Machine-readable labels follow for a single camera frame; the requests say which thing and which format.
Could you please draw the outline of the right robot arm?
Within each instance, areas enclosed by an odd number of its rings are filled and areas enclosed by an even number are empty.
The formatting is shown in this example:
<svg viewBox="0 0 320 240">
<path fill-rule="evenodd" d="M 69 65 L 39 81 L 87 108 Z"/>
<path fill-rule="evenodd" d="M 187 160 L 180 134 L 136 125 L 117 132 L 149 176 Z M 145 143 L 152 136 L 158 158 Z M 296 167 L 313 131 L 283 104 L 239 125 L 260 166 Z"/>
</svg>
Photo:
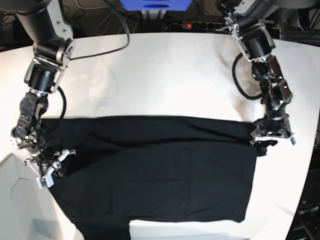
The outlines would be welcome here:
<svg viewBox="0 0 320 240">
<path fill-rule="evenodd" d="M 55 93 L 68 67 L 74 34 L 60 0 L 2 0 L 0 9 L 13 13 L 33 41 L 33 59 L 24 77 L 29 90 L 20 102 L 20 116 L 11 135 L 20 149 L 38 165 L 38 176 L 53 172 L 49 156 L 43 154 L 41 116 L 47 111 L 48 94 Z"/>
</svg>

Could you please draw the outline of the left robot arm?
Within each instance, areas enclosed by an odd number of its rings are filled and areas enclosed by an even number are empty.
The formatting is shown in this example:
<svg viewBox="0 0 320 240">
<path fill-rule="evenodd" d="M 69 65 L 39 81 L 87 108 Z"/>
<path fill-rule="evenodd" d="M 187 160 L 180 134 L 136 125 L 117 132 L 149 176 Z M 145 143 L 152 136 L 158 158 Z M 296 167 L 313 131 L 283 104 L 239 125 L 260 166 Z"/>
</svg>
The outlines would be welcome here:
<svg viewBox="0 0 320 240">
<path fill-rule="evenodd" d="M 259 156 L 265 156 L 267 148 L 276 145 L 279 139 L 291 140 L 294 144 L 286 113 L 293 94 L 276 56 L 272 55 L 275 43 L 264 23 L 264 19 L 277 11 L 279 5 L 275 0 L 218 0 L 216 7 L 225 19 L 225 25 L 219 31 L 228 30 L 240 48 L 240 54 L 232 65 L 234 83 L 246 99 L 260 100 L 265 106 L 264 117 L 254 122 L 250 144 L 257 149 Z M 238 82 L 236 66 L 241 58 L 252 64 L 252 76 L 261 90 L 256 96 L 245 93 Z"/>
</svg>

